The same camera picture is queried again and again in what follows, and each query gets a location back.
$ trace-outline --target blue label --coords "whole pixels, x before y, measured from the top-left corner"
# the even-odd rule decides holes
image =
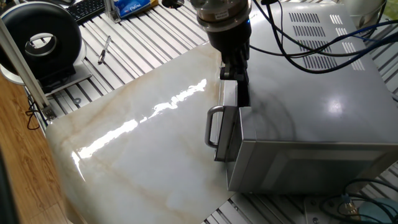
[[[120,18],[123,18],[147,7],[150,0],[118,0],[114,5],[119,9]]]

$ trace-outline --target cable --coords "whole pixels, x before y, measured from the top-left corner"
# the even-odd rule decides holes
[[[387,214],[387,216],[391,220],[391,223],[394,223],[394,219],[395,218],[392,216],[391,212],[388,209],[386,209],[381,203],[375,201],[374,199],[371,199],[369,197],[366,197],[366,196],[363,196],[363,195],[359,195],[359,194],[348,194],[348,195],[350,197],[361,198],[361,199],[367,200],[368,202],[374,203],[375,205],[377,205],[379,208],[381,208],[381,210],[383,210]],[[322,200],[320,202],[320,204],[319,204],[319,209],[323,213],[327,214],[329,217],[332,217],[332,218],[337,219],[337,220],[342,221],[342,222],[347,222],[347,223],[352,223],[352,224],[374,224],[374,222],[358,221],[358,220],[353,220],[353,219],[350,219],[350,218],[343,218],[343,217],[335,215],[335,214],[333,214],[333,213],[331,213],[331,212],[329,212],[329,211],[327,211],[325,209],[325,204],[328,201],[333,200],[335,198],[340,198],[340,197],[341,197],[341,195],[334,195],[334,196],[331,196],[331,197],[328,197],[328,198]]]
[[[381,6],[381,9],[380,9],[380,12],[379,12],[379,17],[377,18],[376,24],[380,23],[381,17],[384,14],[384,10],[386,9],[386,6],[387,6],[387,0],[384,0],[383,4]],[[364,34],[362,37],[371,37],[373,35],[374,31],[376,31],[376,28],[371,29],[367,34]]]
[[[261,7],[259,7],[259,10],[263,14],[263,16],[266,16],[265,12],[262,10]],[[354,61],[360,59],[361,57],[365,56],[368,52],[372,51],[373,49],[375,49],[377,47],[380,47],[382,44],[384,44],[386,42],[389,43],[389,42],[392,42],[392,41],[396,40],[396,34],[390,35],[389,37],[386,37],[385,39],[380,40],[379,42],[373,44],[372,46],[368,47],[367,49],[362,50],[362,52],[360,54],[358,54],[357,56],[355,56],[354,58],[352,58],[352,59],[348,60],[347,62],[342,63],[342,64],[340,64],[340,65],[338,65],[338,66],[336,66],[334,68],[329,68],[329,69],[326,69],[326,70],[310,70],[310,69],[304,68],[301,65],[297,64],[296,62],[294,62],[286,54],[286,51],[283,49],[283,47],[281,45],[281,42],[279,40],[279,36],[278,36],[278,33],[277,33],[276,25],[275,25],[274,18],[272,16],[271,7],[270,7],[269,4],[267,5],[267,10],[268,10],[268,13],[269,13],[269,20],[270,20],[270,23],[271,23],[271,26],[272,26],[272,30],[274,32],[274,37],[276,39],[277,45],[279,47],[279,50],[282,52],[282,54],[284,55],[284,57],[286,58],[286,60],[288,62],[290,62],[293,66],[295,66],[296,68],[300,69],[301,71],[304,71],[304,72],[307,72],[307,73],[324,74],[324,73],[334,72],[334,71],[336,71],[338,69],[341,69],[341,68],[344,68],[345,66],[347,66],[347,65],[353,63]]]
[[[264,11],[262,10],[262,8],[261,8],[261,6],[259,5],[259,3],[258,3],[257,1],[254,1],[254,3],[255,3],[255,5],[257,6],[257,8],[262,12],[262,15],[266,18],[266,20],[269,21],[269,22],[271,22],[271,21],[270,21],[270,18],[268,18],[268,16],[264,13]],[[364,31],[367,31],[367,30],[369,30],[369,29],[377,28],[377,27],[380,27],[380,26],[386,26],[386,25],[389,25],[389,24],[396,24],[396,23],[398,23],[398,21],[387,21],[387,22],[382,22],[382,23],[379,23],[379,24],[376,24],[376,25],[373,25],[373,26],[365,27],[365,28],[363,28],[363,29],[357,30],[356,32],[353,32],[353,33],[350,33],[350,34],[346,34],[346,35],[339,36],[339,37],[335,38],[334,40],[332,40],[331,42],[329,42],[329,43],[327,43],[327,44],[325,44],[325,45],[323,45],[323,46],[321,46],[321,47],[319,47],[319,48],[317,48],[317,49],[311,49],[310,47],[307,47],[306,45],[301,44],[300,42],[298,42],[298,41],[296,41],[295,39],[291,38],[289,35],[287,35],[286,33],[284,33],[280,28],[278,28],[278,27],[276,27],[276,26],[275,26],[275,29],[277,29],[277,31],[278,31],[279,33],[281,33],[283,36],[285,36],[286,38],[288,38],[288,39],[289,39],[290,41],[292,41],[293,43],[295,43],[295,44],[297,44],[297,45],[299,45],[299,46],[301,46],[301,47],[307,49],[307,50],[309,51],[309,52],[307,52],[307,53],[322,54],[322,55],[331,56],[331,57],[348,57],[348,56],[354,56],[354,55],[360,54],[360,53],[364,52],[365,49],[364,49],[364,50],[360,50],[360,51],[358,51],[358,52],[348,53],[348,54],[331,54],[331,53],[322,52],[322,50],[325,50],[325,49],[326,49],[327,47],[329,47],[331,44],[334,44],[334,43],[336,43],[336,42],[338,42],[338,41],[341,41],[341,40],[343,40],[343,39],[345,39],[345,38],[351,37],[351,36],[353,36],[353,35],[355,35],[355,34],[359,34],[359,33],[362,33],[362,32],[364,32]]]
[[[370,218],[378,223],[383,223],[382,221],[378,220],[377,218],[373,218],[372,216],[369,215],[362,215],[362,214],[357,214],[357,215],[345,215],[346,217],[355,217],[355,216],[359,216],[359,217],[366,217],[366,218]]]
[[[365,38],[365,37],[361,37],[361,36],[357,36],[357,35],[354,35],[353,37],[356,37],[358,39],[362,39],[362,40],[365,40],[365,41],[371,41],[371,42],[379,41],[379,40],[369,39],[369,38]]]
[[[39,129],[39,128],[40,128],[40,125],[37,126],[36,128],[31,128],[31,127],[30,127],[30,122],[32,121],[32,117],[35,116],[35,113],[36,113],[36,112],[39,112],[38,110],[34,110],[34,109],[33,109],[33,106],[34,106],[34,105],[35,105],[35,103],[32,103],[32,104],[29,106],[29,109],[28,109],[27,111],[25,111],[26,116],[29,116],[29,120],[28,120],[28,122],[27,122],[27,129],[29,129],[29,130],[36,130],[36,129]]]
[[[353,201],[353,202],[357,202],[357,201],[360,201],[360,202],[369,202],[368,200],[365,200],[365,199],[352,199],[351,201]],[[397,215],[398,215],[398,211],[396,210],[396,209],[394,209],[392,206],[390,206],[390,205],[388,205],[388,204],[386,204],[386,203],[382,203],[382,202],[379,202],[382,206],[385,206],[385,207],[389,207],[391,210],[393,210],[395,213],[396,213],[396,217],[397,217]],[[344,205],[344,202],[341,202],[338,206],[337,206],[337,213],[339,214],[339,215],[347,215],[347,214],[344,214],[344,213],[342,213],[341,211],[340,211],[340,208],[341,208],[341,206],[342,205]]]
[[[347,193],[347,187],[348,187],[348,186],[350,186],[350,185],[353,184],[353,183],[357,183],[357,182],[372,182],[372,183],[377,183],[377,184],[381,184],[381,185],[384,185],[384,186],[386,186],[386,187],[389,187],[390,189],[395,190],[396,192],[398,192],[398,188],[397,188],[397,187],[395,187],[395,186],[393,186],[393,185],[391,185],[391,184],[385,183],[384,181],[381,181],[381,180],[374,180],[374,179],[368,179],[368,178],[358,178],[358,179],[353,179],[353,180],[349,181],[349,182],[344,186],[344,188],[343,188],[343,194]]]

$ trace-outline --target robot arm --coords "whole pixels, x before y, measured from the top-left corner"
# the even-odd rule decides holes
[[[238,82],[238,106],[249,105],[249,60],[251,0],[192,0],[197,19],[205,29],[210,44],[221,52],[225,67],[222,80]]]

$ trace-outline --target wire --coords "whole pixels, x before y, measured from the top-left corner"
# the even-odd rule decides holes
[[[353,202],[357,202],[357,201],[360,201],[360,202],[369,202],[368,200],[365,200],[365,199],[352,199],[351,201],[353,201]],[[386,204],[386,203],[382,203],[382,202],[379,202],[379,203],[380,203],[382,206],[389,207],[391,210],[393,210],[393,211],[396,213],[396,216],[398,215],[397,210],[394,209],[392,206],[390,206],[390,205],[388,205],[388,204]],[[344,205],[344,202],[341,202],[341,203],[337,206],[337,213],[338,213],[339,215],[348,215],[348,214],[344,214],[344,213],[342,213],[342,212],[340,211],[340,208],[341,208],[342,205]]]
[[[254,3],[256,4],[257,8],[259,8],[259,10],[263,12],[263,10],[261,9],[261,7],[260,7],[260,5],[258,4],[258,2],[255,1]],[[281,5],[281,3],[280,3],[279,1],[278,1],[278,3],[280,4],[279,6],[281,7],[281,15],[282,15],[282,5]],[[269,18],[268,18],[264,13],[263,13],[263,16],[269,21]],[[380,24],[380,26],[389,25],[391,22],[392,22],[392,21],[388,21],[388,22],[382,23],[382,24]],[[361,30],[359,30],[359,31],[356,31],[356,32],[353,33],[352,35],[357,34],[357,33],[360,33],[360,32],[364,32],[366,29],[371,29],[371,28],[372,28],[372,27],[363,28],[363,29],[361,29]],[[291,37],[288,36],[285,32],[283,32],[283,26],[281,27],[281,29],[279,29],[279,28],[277,28],[277,29],[278,29],[278,31],[282,34],[282,40],[283,40],[283,36],[286,36],[286,37],[287,37],[290,41],[292,41],[293,43],[295,43],[295,44],[297,44],[297,45],[299,45],[299,46],[301,46],[301,47],[303,47],[303,48],[305,48],[305,49],[308,50],[308,52],[302,52],[302,53],[296,53],[296,54],[287,54],[289,57],[300,58],[300,57],[309,56],[309,55],[311,55],[311,54],[322,54],[322,55],[326,55],[326,56],[330,56],[330,57],[349,57],[349,56],[357,55],[357,54],[363,52],[363,50],[360,50],[360,51],[358,51],[358,52],[348,53],[348,54],[331,54],[331,53],[323,52],[323,51],[324,51],[327,47],[329,47],[331,44],[334,44],[334,43],[336,43],[336,42],[338,42],[338,41],[340,41],[340,40],[343,40],[343,39],[345,39],[345,38],[351,37],[351,36],[352,36],[351,34],[347,34],[347,35],[344,35],[344,36],[337,37],[337,38],[335,38],[334,40],[332,40],[330,43],[328,43],[328,44],[326,44],[326,45],[324,45],[324,46],[321,46],[321,47],[319,47],[319,48],[317,48],[317,49],[311,49],[310,47],[308,47],[308,46],[306,46],[306,45],[303,45],[303,44],[301,44],[300,42],[297,42],[295,39],[291,38]],[[259,51],[259,52],[265,53],[265,54],[269,54],[269,55],[284,56],[283,54],[280,54],[280,53],[275,53],[275,52],[270,52],[270,51],[266,51],[266,50],[259,49],[259,48],[255,47],[255,46],[253,46],[253,45],[250,45],[250,48],[252,48],[252,49],[254,49],[254,50],[257,50],[257,51]]]
[[[361,37],[361,36],[357,36],[357,35],[354,35],[353,37],[356,37],[358,39],[362,39],[362,40],[365,40],[365,41],[371,41],[371,42],[379,41],[379,40],[369,39],[369,38],[365,38],[365,37]]]
[[[343,194],[347,193],[347,187],[348,187],[348,186],[350,186],[350,185],[353,184],[353,183],[357,183],[357,182],[372,182],[372,183],[377,183],[377,184],[381,184],[381,185],[384,185],[384,186],[386,186],[386,187],[389,187],[390,189],[395,190],[396,192],[398,192],[398,188],[397,188],[397,187],[395,187],[395,186],[393,186],[393,185],[391,185],[391,184],[385,183],[384,181],[381,181],[381,180],[374,180],[374,179],[368,179],[368,178],[358,178],[358,179],[353,179],[353,180],[349,181],[349,182],[344,186],[344,188],[343,188]]]
[[[378,223],[383,223],[382,221],[378,220],[377,218],[373,218],[372,216],[369,215],[362,215],[362,214],[352,214],[352,215],[345,215],[346,217],[355,217],[355,216],[359,216],[359,217],[366,217],[366,218],[370,218]]]
[[[266,16],[266,13],[262,10],[261,7],[259,7],[258,2],[257,2],[257,1],[254,1],[254,3],[258,6],[258,8],[259,8],[259,10],[261,11],[261,13],[263,14],[263,16]],[[375,49],[375,48],[377,48],[377,47],[380,47],[382,44],[384,44],[384,43],[386,43],[386,42],[389,43],[389,42],[395,41],[395,40],[396,40],[396,36],[397,36],[397,34],[393,34],[393,35],[390,35],[389,37],[384,38],[383,40],[380,40],[379,42],[373,44],[372,46],[368,47],[367,49],[362,50],[362,52],[361,52],[360,54],[358,54],[357,56],[355,56],[354,58],[352,58],[352,59],[346,61],[345,63],[342,63],[342,64],[340,64],[340,65],[338,65],[338,66],[336,66],[336,67],[329,68],[329,69],[326,69],[326,70],[310,70],[310,69],[304,68],[304,67],[302,67],[301,65],[297,64],[296,62],[294,62],[294,61],[286,54],[286,51],[285,51],[284,48],[282,47],[281,42],[280,42],[280,40],[279,40],[279,36],[278,36],[278,33],[277,33],[277,27],[276,27],[276,25],[275,25],[274,18],[273,18],[273,16],[272,16],[271,7],[270,7],[269,4],[267,5],[267,10],[268,10],[268,13],[269,13],[270,24],[271,24],[271,26],[272,26],[272,30],[273,30],[273,32],[274,32],[274,37],[275,37],[275,39],[276,39],[277,45],[278,45],[278,47],[279,47],[279,50],[282,52],[282,54],[284,55],[284,57],[286,58],[286,60],[287,60],[288,62],[290,62],[293,66],[295,66],[295,67],[298,68],[299,70],[304,71],[304,72],[307,72],[307,73],[312,73],[312,74],[324,74],[324,73],[334,72],[334,71],[336,71],[336,70],[338,70],[338,69],[344,68],[345,66],[347,66],[347,65],[353,63],[354,61],[360,59],[361,57],[365,56],[368,52],[372,51],[373,49]]]
[[[277,2],[279,3],[279,7],[280,7],[280,30],[283,33],[284,32],[284,8],[282,7],[282,3],[280,3],[280,1],[277,1]],[[284,36],[283,35],[282,35],[280,42],[282,43],[282,46],[283,46],[284,45]]]
[[[29,120],[28,120],[28,122],[27,122],[27,129],[29,129],[29,130],[36,130],[36,129],[39,129],[39,128],[40,128],[40,125],[37,126],[36,128],[31,128],[31,127],[30,127],[30,122],[32,121],[32,117],[35,116],[35,113],[36,113],[36,112],[38,112],[38,113],[40,112],[40,111],[38,111],[38,110],[34,110],[34,109],[33,109],[33,106],[35,106],[35,105],[36,105],[36,102],[33,102],[33,103],[29,106],[29,109],[28,109],[27,111],[25,111],[26,116],[29,116]]]
[[[377,18],[376,24],[380,23],[381,17],[384,14],[384,10],[386,9],[386,6],[387,6],[387,0],[384,0],[383,5],[381,6],[381,9],[379,12],[379,17]],[[376,31],[376,28],[371,29],[367,34],[364,34],[362,37],[371,37],[373,35],[374,31]]]
[[[394,219],[395,218],[392,216],[391,212],[388,209],[386,209],[381,203],[377,202],[374,199],[371,199],[369,197],[366,197],[366,196],[363,196],[363,195],[359,195],[359,194],[348,194],[348,195],[350,197],[361,198],[361,199],[367,200],[368,202],[374,203],[375,205],[377,205],[379,208],[381,208],[381,210],[383,210],[387,214],[387,216],[391,220],[391,223],[394,223]],[[341,197],[341,195],[334,195],[334,196],[331,196],[331,197],[328,197],[328,198],[324,199],[323,201],[320,202],[319,209],[323,213],[327,214],[329,217],[332,217],[332,218],[337,219],[337,220],[342,221],[342,222],[347,222],[347,223],[352,223],[352,224],[374,224],[374,222],[358,221],[358,220],[353,220],[353,219],[346,218],[346,217],[341,217],[341,216],[335,215],[335,214],[333,214],[333,213],[331,213],[331,212],[329,212],[329,211],[327,211],[325,209],[325,204],[328,201],[333,200],[335,198],[340,198],[340,197]]]
[[[264,11],[262,10],[262,8],[259,5],[259,3],[257,1],[254,1],[254,3],[257,6],[257,8],[261,11],[262,15],[266,18],[266,20],[271,23],[270,18],[268,18],[268,16],[264,13]],[[291,38],[289,35],[287,35],[285,32],[283,32],[280,28],[278,28],[276,26],[275,26],[275,29],[279,33],[281,33],[283,36],[288,38],[290,41],[292,41],[293,43],[295,43],[295,44],[307,49],[309,51],[307,53],[322,54],[322,55],[331,56],[331,57],[348,57],[348,56],[354,56],[354,55],[360,54],[360,53],[364,52],[366,49],[360,50],[358,52],[347,53],[347,54],[331,54],[331,53],[327,53],[327,52],[322,52],[322,50],[325,50],[331,44],[334,44],[334,43],[336,43],[338,41],[341,41],[341,40],[343,40],[345,38],[351,37],[351,36],[353,36],[355,34],[360,34],[360,33],[364,32],[364,31],[367,31],[367,30],[370,30],[370,29],[373,29],[373,28],[377,28],[377,27],[380,27],[380,26],[386,26],[386,25],[389,25],[389,24],[396,24],[396,23],[398,23],[398,21],[387,21],[387,22],[382,22],[382,23],[379,23],[379,24],[376,24],[376,25],[373,25],[373,26],[365,27],[365,28],[357,30],[357,31],[355,31],[353,33],[346,34],[346,35],[341,35],[341,36],[335,38],[334,40],[332,40],[331,42],[329,42],[329,43],[327,43],[327,44],[325,44],[325,45],[323,45],[323,46],[321,46],[321,47],[319,47],[317,49],[311,49],[310,47],[301,44],[300,42],[298,42],[297,40]]]

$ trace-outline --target keyboard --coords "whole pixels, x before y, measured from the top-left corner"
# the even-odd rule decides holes
[[[82,0],[67,8],[78,24],[82,24],[105,10],[104,0]]]

